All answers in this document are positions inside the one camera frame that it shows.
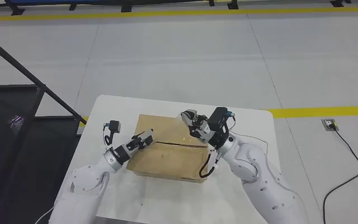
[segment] black metal frame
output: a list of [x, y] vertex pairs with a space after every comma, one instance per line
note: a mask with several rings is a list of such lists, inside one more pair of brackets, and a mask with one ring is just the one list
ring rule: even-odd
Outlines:
[[5, 0], [6, 5], [12, 10], [11, 16], [19, 16], [24, 12], [24, 8], [18, 8], [16, 4], [12, 3], [11, 0]]
[[238, 10], [239, 6], [237, 5], [237, 0], [231, 0], [231, 2], [228, 3], [228, 8], [230, 10]]
[[347, 4], [351, 4], [351, 3], [352, 3], [351, 0], [335, 0], [335, 1], [330, 1], [330, 3], [331, 3], [334, 7], [344, 7], [343, 2], [346, 2]]
[[14, 66], [19, 72], [31, 80], [40, 89], [43, 89], [52, 99], [58, 102], [63, 108], [79, 119], [83, 124], [87, 124], [87, 121], [81, 117], [76, 111], [74, 111], [68, 104], [66, 104], [58, 95], [56, 95], [51, 89], [49, 89], [44, 83], [42, 83], [36, 76], [34, 76], [29, 70], [27, 70], [22, 64], [20, 64], [14, 57], [0, 47], [0, 56], [2, 56], [8, 63]]

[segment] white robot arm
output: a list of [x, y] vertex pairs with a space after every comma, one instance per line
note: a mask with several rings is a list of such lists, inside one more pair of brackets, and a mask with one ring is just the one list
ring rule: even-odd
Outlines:
[[208, 119], [195, 110], [181, 113], [190, 134], [212, 145], [218, 156], [229, 164], [249, 200], [268, 224], [305, 224], [307, 217], [298, 195], [293, 193], [281, 174], [269, 166], [264, 151], [231, 133], [227, 119], [234, 114], [227, 108], [216, 108]]
[[110, 140], [110, 149], [101, 156], [96, 165], [83, 166], [74, 170], [68, 178], [62, 194], [55, 202], [49, 223], [93, 223], [107, 188], [110, 173], [117, 173], [123, 163], [139, 150], [150, 145], [153, 142], [152, 134], [153, 130], [151, 129], [133, 136], [129, 142], [116, 149], [111, 147], [112, 140]]

